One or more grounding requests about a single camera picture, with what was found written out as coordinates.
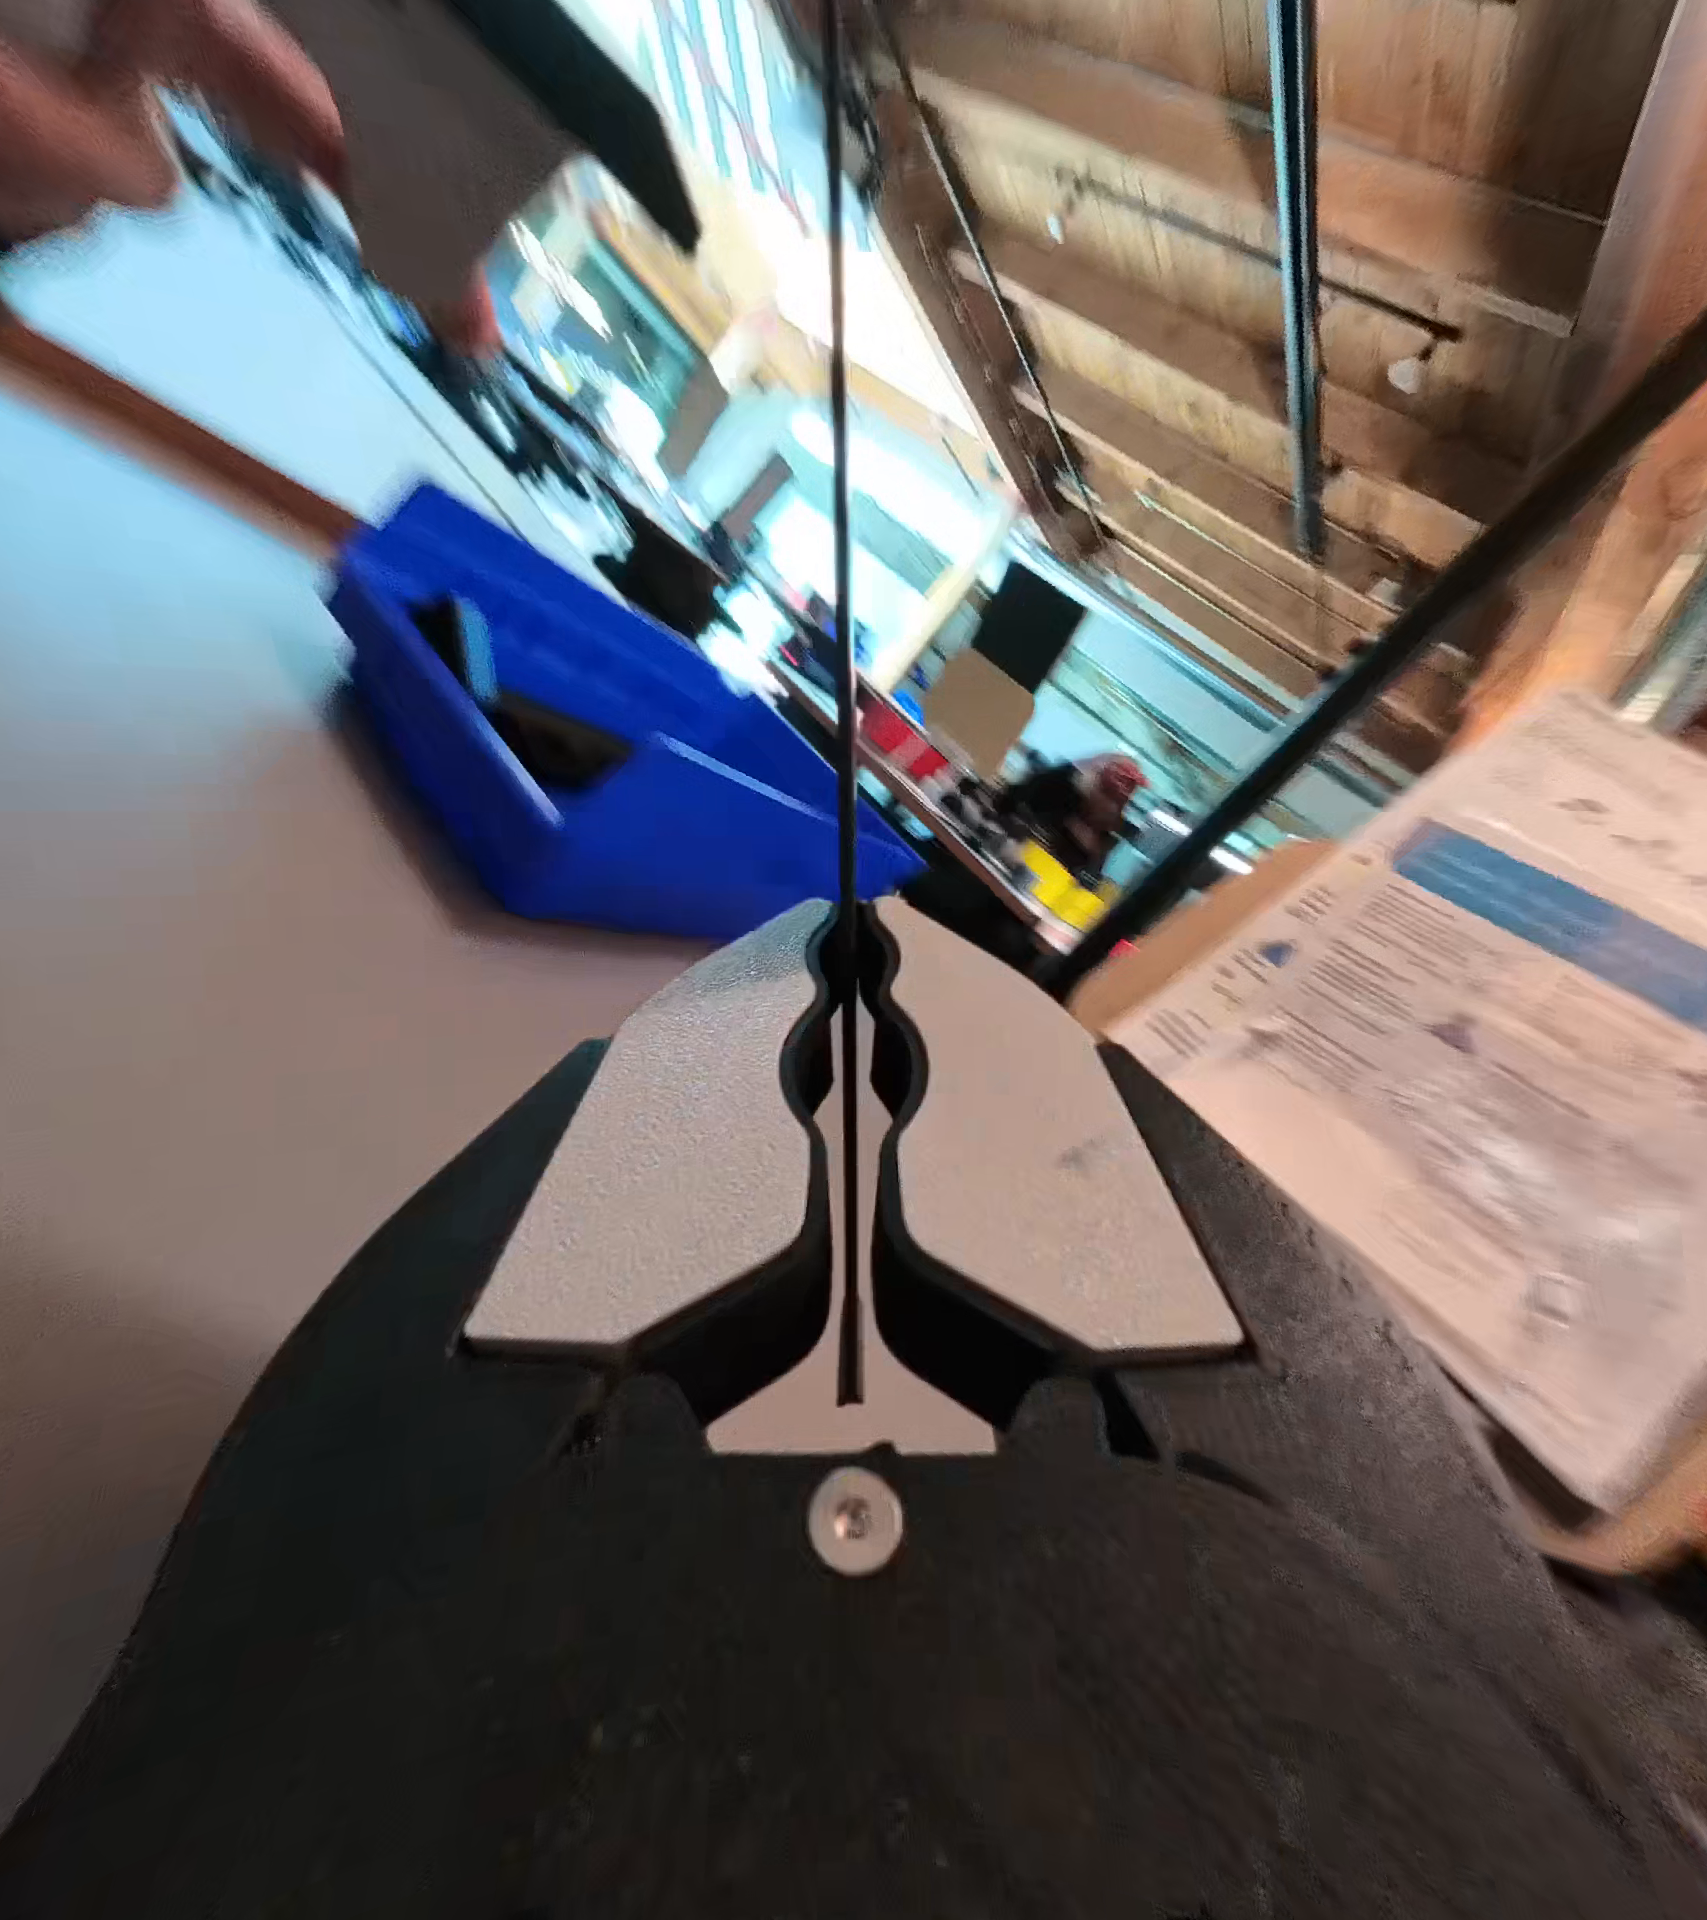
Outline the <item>person's left hand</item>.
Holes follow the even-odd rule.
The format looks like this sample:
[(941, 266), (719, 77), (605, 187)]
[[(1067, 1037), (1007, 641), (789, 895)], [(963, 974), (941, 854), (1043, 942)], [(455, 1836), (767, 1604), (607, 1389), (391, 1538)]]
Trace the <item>person's left hand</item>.
[(0, 30), (0, 236), (37, 237), (99, 206), (175, 190), (157, 94), (187, 89), (295, 170), (343, 186), (333, 94), (257, 3), (91, 3), (73, 51)]

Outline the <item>blue plastic bin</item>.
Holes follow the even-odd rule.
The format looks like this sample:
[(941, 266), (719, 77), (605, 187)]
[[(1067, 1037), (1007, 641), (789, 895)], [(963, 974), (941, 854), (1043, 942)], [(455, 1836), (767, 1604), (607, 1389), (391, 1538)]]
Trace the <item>blue plastic bin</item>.
[[(477, 707), (415, 612), (481, 610)], [(617, 595), (417, 486), (335, 553), (359, 711), (409, 799), (531, 922), (729, 943), (837, 900), (835, 772), (763, 697)]]

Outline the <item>adjacent grey table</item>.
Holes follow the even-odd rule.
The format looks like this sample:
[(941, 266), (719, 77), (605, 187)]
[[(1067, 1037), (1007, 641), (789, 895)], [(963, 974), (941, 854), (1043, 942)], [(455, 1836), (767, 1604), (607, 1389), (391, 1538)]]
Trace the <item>adjacent grey table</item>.
[(329, 266), (305, 269), (261, 211), (183, 187), (99, 213), (0, 264), (0, 296), (171, 414), (381, 523), (421, 483), (507, 525), (595, 589), (621, 516), (529, 482), (463, 419)]

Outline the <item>black stand pole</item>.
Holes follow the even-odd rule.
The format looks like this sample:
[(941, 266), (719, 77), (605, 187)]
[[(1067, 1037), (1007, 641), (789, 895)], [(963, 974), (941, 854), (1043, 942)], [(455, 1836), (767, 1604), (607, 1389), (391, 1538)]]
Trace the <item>black stand pole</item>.
[(1047, 996), (1067, 997), (1115, 947), (1137, 939), (1203, 877), (1213, 852), (1245, 828), (1321, 750), (1389, 692), (1447, 630), (1493, 587), (1545, 550), (1601, 486), (1629, 463), (1707, 387), (1707, 303), (1696, 317), (1639, 373), (1609, 408), (1517, 497), (1445, 564), (1431, 585), (1377, 635), (1369, 650), (1321, 685), (1273, 734), (1263, 755), (1225, 789), (1179, 840), (1035, 981)]

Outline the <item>black cable tie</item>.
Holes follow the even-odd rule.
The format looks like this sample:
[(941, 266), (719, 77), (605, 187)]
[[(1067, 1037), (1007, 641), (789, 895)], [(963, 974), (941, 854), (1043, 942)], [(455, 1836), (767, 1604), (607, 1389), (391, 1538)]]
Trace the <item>black cable tie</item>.
[(863, 1401), (863, 1298), (859, 1250), (859, 703), (851, 618), (851, 475), (845, 355), (845, 164), (841, 6), (819, 2), (819, 94), (825, 165), (825, 278), (827, 278), (827, 436), (831, 454), (831, 545), (835, 665), (835, 875), (837, 903), (831, 932), (837, 1012), (839, 1096), (839, 1227), (841, 1282), (835, 1399), (841, 1410)]

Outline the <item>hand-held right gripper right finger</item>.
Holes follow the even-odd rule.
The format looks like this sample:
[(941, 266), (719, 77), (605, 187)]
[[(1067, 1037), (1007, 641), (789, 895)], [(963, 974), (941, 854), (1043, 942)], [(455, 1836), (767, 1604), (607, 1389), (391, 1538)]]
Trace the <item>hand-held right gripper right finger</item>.
[(885, 897), (865, 909), (869, 1314), (987, 1427), (1047, 1380), (1245, 1355), (1249, 1334), (1099, 1045), (1031, 977)]

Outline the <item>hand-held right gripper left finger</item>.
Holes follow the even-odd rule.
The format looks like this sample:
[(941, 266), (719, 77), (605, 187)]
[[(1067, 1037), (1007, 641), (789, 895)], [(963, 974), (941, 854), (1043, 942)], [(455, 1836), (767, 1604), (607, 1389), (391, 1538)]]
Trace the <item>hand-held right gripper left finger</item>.
[(833, 1298), (833, 908), (715, 950), (613, 1034), (463, 1324), (475, 1354), (661, 1376), (717, 1421), (811, 1355)]

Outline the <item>blue black foam pad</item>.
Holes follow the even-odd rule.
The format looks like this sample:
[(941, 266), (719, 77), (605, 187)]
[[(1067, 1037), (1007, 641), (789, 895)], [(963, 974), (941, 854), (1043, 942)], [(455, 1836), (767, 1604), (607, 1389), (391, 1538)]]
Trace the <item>blue black foam pad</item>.
[(415, 612), (415, 621), (459, 687), (485, 711), (497, 705), (499, 682), (489, 625), (477, 606), (443, 595)]

